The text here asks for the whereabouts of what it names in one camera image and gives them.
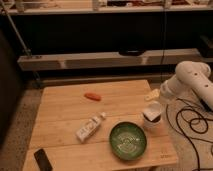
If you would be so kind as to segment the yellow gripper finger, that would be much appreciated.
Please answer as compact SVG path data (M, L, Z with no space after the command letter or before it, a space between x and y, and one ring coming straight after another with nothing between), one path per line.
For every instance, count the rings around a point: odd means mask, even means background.
M150 93L148 93L148 94L144 97L144 100L145 100L145 101L154 100L154 99L156 99L156 98L159 97L159 94L160 94L160 90L159 90L159 89L154 89L154 90L152 90Z

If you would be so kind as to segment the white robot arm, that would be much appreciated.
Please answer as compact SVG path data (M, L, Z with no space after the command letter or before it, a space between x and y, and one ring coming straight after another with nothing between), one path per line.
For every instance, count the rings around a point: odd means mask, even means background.
M156 99L162 106L191 89L213 111L213 82L209 79L211 68L203 62L182 61L176 65L175 74L160 86Z

